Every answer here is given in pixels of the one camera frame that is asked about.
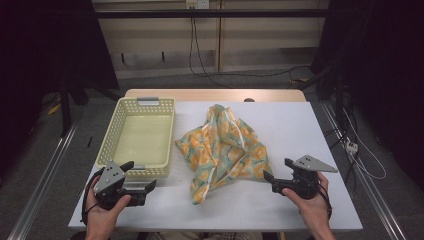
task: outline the basket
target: basket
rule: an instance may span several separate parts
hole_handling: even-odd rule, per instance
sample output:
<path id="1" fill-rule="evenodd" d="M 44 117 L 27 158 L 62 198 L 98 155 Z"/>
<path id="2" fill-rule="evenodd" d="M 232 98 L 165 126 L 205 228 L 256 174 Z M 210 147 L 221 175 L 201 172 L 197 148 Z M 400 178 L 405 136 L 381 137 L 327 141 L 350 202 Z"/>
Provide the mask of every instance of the basket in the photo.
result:
<path id="1" fill-rule="evenodd" d="M 112 115 L 96 159 L 102 168 L 113 160 L 134 161 L 129 178 L 166 177 L 172 144 L 175 101 L 162 98 L 121 98 Z"/>

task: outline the person's hand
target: person's hand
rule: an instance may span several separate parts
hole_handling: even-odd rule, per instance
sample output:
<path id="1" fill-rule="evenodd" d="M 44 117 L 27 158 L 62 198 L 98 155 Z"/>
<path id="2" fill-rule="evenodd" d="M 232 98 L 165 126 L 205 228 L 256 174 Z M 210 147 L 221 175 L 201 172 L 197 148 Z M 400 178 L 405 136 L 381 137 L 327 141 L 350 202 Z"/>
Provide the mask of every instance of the person's hand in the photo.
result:
<path id="1" fill-rule="evenodd" d="M 88 221 L 87 221 L 87 234 L 85 239 L 109 239 L 112 235 L 113 230 L 115 230 L 116 220 L 121 211 L 128 205 L 131 200 L 130 195 L 125 195 L 119 199 L 115 207 L 111 210 L 105 210 L 96 204 L 98 201 L 94 196 L 94 186 L 99 181 L 100 176 L 96 177 L 93 183 L 90 186 L 90 190 L 87 196 L 86 209 L 90 209 L 88 212 Z"/>
<path id="2" fill-rule="evenodd" d="M 328 180 L 321 172 L 318 172 L 318 180 L 320 181 L 321 186 L 328 191 Z M 320 191 L 326 195 L 326 191 L 323 189 L 320 189 Z M 317 194 L 310 200 L 302 199 L 296 194 L 296 192 L 289 188 L 284 188 L 283 194 L 299 208 L 303 222 L 309 228 L 309 231 L 316 240 L 335 239 L 328 222 L 328 206 L 320 194 Z"/>

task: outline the patterned fabric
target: patterned fabric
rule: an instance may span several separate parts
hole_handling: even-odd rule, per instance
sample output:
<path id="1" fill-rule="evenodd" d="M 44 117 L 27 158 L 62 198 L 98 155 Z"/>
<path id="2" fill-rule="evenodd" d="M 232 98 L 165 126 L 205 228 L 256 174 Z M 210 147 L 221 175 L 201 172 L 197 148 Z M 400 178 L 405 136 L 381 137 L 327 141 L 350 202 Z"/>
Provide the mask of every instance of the patterned fabric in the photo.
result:
<path id="1" fill-rule="evenodd" d="M 188 166 L 196 171 L 190 186 L 193 204 L 202 203 L 209 190 L 236 177 L 263 179 L 272 172 L 265 146 L 243 120 L 235 120 L 230 108 L 209 108 L 203 126 L 187 132 L 175 144 Z"/>

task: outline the white table surface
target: white table surface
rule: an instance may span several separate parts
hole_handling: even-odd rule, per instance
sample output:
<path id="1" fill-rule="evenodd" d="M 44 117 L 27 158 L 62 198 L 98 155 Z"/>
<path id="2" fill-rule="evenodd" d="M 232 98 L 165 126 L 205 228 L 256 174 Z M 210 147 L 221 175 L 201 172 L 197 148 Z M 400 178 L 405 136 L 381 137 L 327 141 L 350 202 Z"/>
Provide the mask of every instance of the white table surface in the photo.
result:
<path id="1" fill-rule="evenodd" d="M 276 178 L 292 179 L 293 171 L 284 165 L 284 158 L 296 160 L 306 154 L 337 168 L 308 102 L 177 102 L 173 139 L 203 125 L 208 108 L 216 103 L 230 107 L 236 118 L 255 130 L 267 147 Z M 194 172 L 175 145 L 170 164 L 169 176 L 158 179 L 144 206 L 124 209 L 118 218 L 118 230 L 278 232 L 306 229 L 297 207 L 286 197 L 273 193 L 271 184 L 265 181 L 236 179 L 232 184 L 210 191 L 202 204 L 193 205 L 190 182 Z M 93 166 L 91 174 L 97 170 Z M 330 182 L 331 228 L 334 231 L 362 229 L 340 173 L 324 175 Z M 69 227 L 78 230 L 85 228 L 80 222 L 81 204 L 82 198 L 69 222 Z"/>

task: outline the crumpled fabric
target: crumpled fabric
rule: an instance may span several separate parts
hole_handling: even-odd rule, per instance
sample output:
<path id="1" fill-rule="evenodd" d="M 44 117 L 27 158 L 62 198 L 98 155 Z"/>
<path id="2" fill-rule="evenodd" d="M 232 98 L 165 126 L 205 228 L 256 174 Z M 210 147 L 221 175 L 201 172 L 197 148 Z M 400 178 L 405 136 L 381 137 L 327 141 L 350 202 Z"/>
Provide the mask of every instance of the crumpled fabric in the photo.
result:
<path id="1" fill-rule="evenodd" d="M 193 204 L 202 203 L 209 190 L 236 177 L 263 179 L 264 170 L 272 173 L 266 147 L 255 131 L 219 104 L 209 108 L 203 126 L 175 144 L 196 173 L 190 185 Z"/>

